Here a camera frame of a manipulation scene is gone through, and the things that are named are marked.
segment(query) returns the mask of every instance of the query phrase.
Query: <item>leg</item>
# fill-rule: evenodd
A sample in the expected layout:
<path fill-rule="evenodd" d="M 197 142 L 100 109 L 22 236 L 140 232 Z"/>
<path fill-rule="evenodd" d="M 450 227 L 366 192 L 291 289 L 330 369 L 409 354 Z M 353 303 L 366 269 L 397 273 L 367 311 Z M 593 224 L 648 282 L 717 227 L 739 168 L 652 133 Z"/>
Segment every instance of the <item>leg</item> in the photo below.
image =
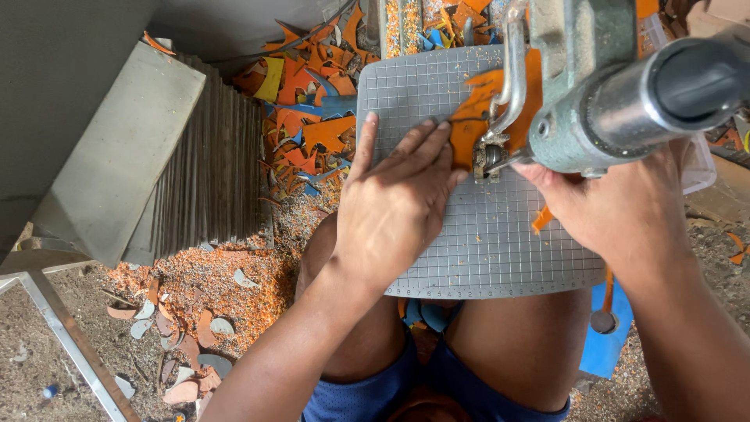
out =
<path fill-rule="evenodd" d="M 336 246 L 336 214 L 323 219 L 302 254 L 295 297 L 312 283 Z M 397 299 L 383 296 L 328 361 L 326 381 L 346 383 L 368 378 L 391 366 L 404 351 L 405 335 Z"/>
<path fill-rule="evenodd" d="M 527 408 L 555 412 L 575 383 L 590 309 L 589 288 L 468 300 L 445 340 L 493 390 Z"/>

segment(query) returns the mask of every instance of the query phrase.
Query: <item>person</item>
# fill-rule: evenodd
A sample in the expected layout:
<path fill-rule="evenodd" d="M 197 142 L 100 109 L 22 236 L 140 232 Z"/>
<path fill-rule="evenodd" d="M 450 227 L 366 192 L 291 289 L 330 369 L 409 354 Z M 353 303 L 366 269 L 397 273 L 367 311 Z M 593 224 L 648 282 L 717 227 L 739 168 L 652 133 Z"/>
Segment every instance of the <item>person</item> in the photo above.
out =
<path fill-rule="evenodd" d="M 383 292 L 438 235 L 467 172 L 451 169 L 450 124 L 432 121 L 372 167 L 377 122 L 367 115 L 338 213 L 304 251 L 296 302 L 234 366 L 203 420 L 562 420 L 590 316 L 587 288 L 467 300 L 418 370 L 396 298 Z M 750 340 L 691 251 L 685 147 L 672 142 L 578 183 L 538 164 L 514 168 L 617 276 L 667 419 L 750 420 Z"/>

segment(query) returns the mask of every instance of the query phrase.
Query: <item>dirt floor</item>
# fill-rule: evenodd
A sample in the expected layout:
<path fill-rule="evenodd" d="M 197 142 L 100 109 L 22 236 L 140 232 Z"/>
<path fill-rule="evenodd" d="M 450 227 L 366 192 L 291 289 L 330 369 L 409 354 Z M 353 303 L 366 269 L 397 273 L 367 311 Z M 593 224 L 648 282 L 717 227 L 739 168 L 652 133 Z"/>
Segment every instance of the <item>dirt floor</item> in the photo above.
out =
<path fill-rule="evenodd" d="M 750 242 L 746 229 L 732 231 Z M 703 260 L 706 280 L 737 323 L 750 333 L 750 272 L 745 271 L 750 261 L 738 266 L 727 259 L 736 246 L 720 228 L 694 227 L 690 234 L 694 250 Z M 130 336 L 130 323 L 108 316 L 106 306 L 112 301 L 98 290 L 107 280 L 106 274 L 101 267 L 91 266 L 56 273 L 50 280 L 110 372 L 132 381 L 136 394 L 130 402 L 139 415 L 151 421 L 171 420 L 175 411 L 194 415 L 193 405 L 166 405 L 156 394 L 154 379 L 162 354 L 158 332 L 150 330 L 136 340 Z M 0 321 L 0 396 L 4 398 L 0 400 L 0 420 L 106 420 L 88 385 L 19 285 L 0 295 Z M 57 385 L 60 393 L 44 399 L 42 390 L 51 384 Z M 570 421 L 635 422 L 659 414 L 635 327 L 612 380 L 582 382 L 579 388 L 589 391 L 573 390 Z"/>

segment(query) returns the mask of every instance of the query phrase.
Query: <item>cutting mat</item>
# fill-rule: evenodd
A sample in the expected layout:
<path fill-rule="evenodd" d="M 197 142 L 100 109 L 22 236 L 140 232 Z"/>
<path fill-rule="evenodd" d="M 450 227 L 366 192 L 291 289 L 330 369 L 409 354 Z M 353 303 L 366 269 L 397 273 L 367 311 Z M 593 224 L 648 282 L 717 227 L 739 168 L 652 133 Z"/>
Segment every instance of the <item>cutting mat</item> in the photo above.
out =
<path fill-rule="evenodd" d="M 503 46 L 430 51 L 366 66 L 359 78 L 357 133 L 380 116 L 374 162 L 428 118 L 447 119 L 469 96 L 464 81 L 502 67 Z M 512 169 L 500 183 L 472 176 L 448 200 L 443 230 L 386 294 L 432 299 L 486 299 L 546 294 L 597 285 L 604 263 L 553 220 L 539 236 L 531 222 L 544 198 Z"/>

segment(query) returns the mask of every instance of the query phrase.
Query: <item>blue shorts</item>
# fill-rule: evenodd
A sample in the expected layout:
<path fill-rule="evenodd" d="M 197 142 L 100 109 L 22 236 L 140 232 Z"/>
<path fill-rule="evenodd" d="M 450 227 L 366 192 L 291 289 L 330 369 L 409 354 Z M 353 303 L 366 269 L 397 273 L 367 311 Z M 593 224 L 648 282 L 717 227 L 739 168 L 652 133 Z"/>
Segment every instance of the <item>blue shorts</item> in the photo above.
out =
<path fill-rule="evenodd" d="M 558 422 L 568 415 L 570 399 L 555 413 L 534 411 L 511 401 L 477 378 L 442 340 L 423 367 L 414 340 L 407 337 L 401 357 L 381 373 L 352 384 L 319 381 L 302 412 L 302 422 L 385 420 L 422 382 L 452 397 L 476 421 Z"/>

